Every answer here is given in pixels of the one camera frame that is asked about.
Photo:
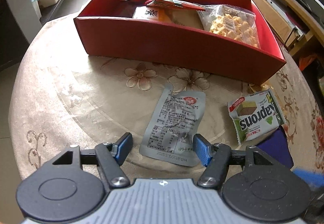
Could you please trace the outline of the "grey foil snack pouch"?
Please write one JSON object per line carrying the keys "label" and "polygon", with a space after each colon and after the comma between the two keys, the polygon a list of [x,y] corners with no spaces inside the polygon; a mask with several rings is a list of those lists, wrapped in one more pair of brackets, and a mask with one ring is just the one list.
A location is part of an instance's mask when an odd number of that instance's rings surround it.
{"label": "grey foil snack pouch", "polygon": [[193,150],[193,136],[204,116],[204,92],[173,93],[170,83],[155,107],[143,135],[139,152],[143,156],[168,163],[194,167],[199,159]]}

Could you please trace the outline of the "dark blue snack packet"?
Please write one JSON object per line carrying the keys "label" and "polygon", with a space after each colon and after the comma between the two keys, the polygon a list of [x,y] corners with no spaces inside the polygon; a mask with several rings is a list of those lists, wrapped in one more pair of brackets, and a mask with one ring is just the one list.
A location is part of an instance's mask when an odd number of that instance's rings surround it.
{"label": "dark blue snack packet", "polygon": [[291,169],[294,166],[293,158],[288,148],[287,135],[282,126],[279,126],[268,138],[256,146],[285,167]]}

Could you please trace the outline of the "green Kaprons wafer packet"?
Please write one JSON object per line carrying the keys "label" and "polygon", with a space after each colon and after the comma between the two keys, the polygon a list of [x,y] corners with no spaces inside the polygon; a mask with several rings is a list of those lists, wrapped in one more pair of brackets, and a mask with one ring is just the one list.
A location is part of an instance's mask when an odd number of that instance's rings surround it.
{"label": "green Kaprons wafer packet", "polygon": [[272,89],[242,96],[227,103],[238,144],[254,140],[286,123]]}

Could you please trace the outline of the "clear bag yellow snacks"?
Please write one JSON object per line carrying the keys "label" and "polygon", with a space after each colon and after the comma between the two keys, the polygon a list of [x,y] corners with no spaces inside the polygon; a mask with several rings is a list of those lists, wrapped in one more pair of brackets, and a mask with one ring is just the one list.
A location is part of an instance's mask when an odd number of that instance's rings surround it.
{"label": "clear bag yellow snacks", "polygon": [[256,15],[253,12],[225,4],[204,5],[203,8],[197,13],[206,31],[255,48],[260,47]]}

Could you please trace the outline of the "steamed cake snack packet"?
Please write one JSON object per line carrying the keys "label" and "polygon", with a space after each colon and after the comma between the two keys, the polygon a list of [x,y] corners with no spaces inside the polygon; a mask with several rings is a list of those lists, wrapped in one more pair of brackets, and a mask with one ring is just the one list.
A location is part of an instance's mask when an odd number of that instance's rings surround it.
{"label": "steamed cake snack packet", "polygon": [[170,17],[163,9],[152,8],[147,6],[139,6],[135,9],[133,14],[134,19],[160,21],[165,23],[172,23]]}

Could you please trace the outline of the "silver red spicy strip packet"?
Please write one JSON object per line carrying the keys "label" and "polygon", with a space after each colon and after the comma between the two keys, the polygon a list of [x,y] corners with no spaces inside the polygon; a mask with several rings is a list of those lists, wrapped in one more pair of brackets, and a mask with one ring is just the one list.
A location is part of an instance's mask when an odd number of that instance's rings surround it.
{"label": "silver red spicy strip packet", "polygon": [[186,10],[205,11],[205,8],[203,8],[198,4],[194,4],[186,1],[179,1],[179,0],[148,0],[145,2],[145,6],[167,8],[167,9],[186,9]]}

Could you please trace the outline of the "beige floral tablecloth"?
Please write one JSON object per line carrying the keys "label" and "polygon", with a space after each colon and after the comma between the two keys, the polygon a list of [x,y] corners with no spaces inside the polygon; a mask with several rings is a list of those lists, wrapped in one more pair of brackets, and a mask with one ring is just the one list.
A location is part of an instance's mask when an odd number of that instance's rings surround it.
{"label": "beige floral tablecloth", "polygon": [[178,166],[140,154],[142,136],[166,83],[176,92],[202,91],[206,107],[199,133],[238,148],[227,103],[255,90],[222,76],[174,66],[88,56],[72,16],[48,22],[18,69],[9,108],[16,164],[26,178],[66,147],[92,149],[125,132],[134,147],[123,164],[129,178],[193,178],[203,167]]}

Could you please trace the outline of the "gold wrapped snack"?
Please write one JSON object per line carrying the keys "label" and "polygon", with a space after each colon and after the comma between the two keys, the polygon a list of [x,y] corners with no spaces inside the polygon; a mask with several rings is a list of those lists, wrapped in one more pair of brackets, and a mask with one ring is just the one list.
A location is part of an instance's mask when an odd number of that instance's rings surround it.
{"label": "gold wrapped snack", "polygon": [[267,84],[262,84],[262,85],[256,85],[256,84],[251,84],[249,83],[248,84],[248,87],[247,87],[247,92],[249,94],[254,94],[254,93],[258,93],[258,92],[263,92],[263,91],[266,91],[268,90],[270,87],[269,85]]}

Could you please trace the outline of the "red cardboard box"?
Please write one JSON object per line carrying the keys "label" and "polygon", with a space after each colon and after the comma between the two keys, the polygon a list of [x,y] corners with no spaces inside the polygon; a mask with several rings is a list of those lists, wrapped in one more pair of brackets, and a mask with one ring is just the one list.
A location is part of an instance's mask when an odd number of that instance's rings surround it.
{"label": "red cardboard box", "polygon": [[91,56],[125,58],[180,66],[262,84],[286,60],[265,18],[252,0],[181,0],[198,4],[229,4],[256,16],[259,48],[204,30],[123,16],[133,11],[121,0],[91,0],[74,23]]}

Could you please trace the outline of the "grey cabinet panel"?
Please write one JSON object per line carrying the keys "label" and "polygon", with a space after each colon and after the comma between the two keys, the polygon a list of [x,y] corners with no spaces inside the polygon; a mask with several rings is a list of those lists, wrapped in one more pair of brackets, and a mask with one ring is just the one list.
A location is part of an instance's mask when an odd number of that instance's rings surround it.
{"label": "grey cabinet panel", "polygon": [[5,0],[22,34],[30,44],[42,28],[31,0]]}

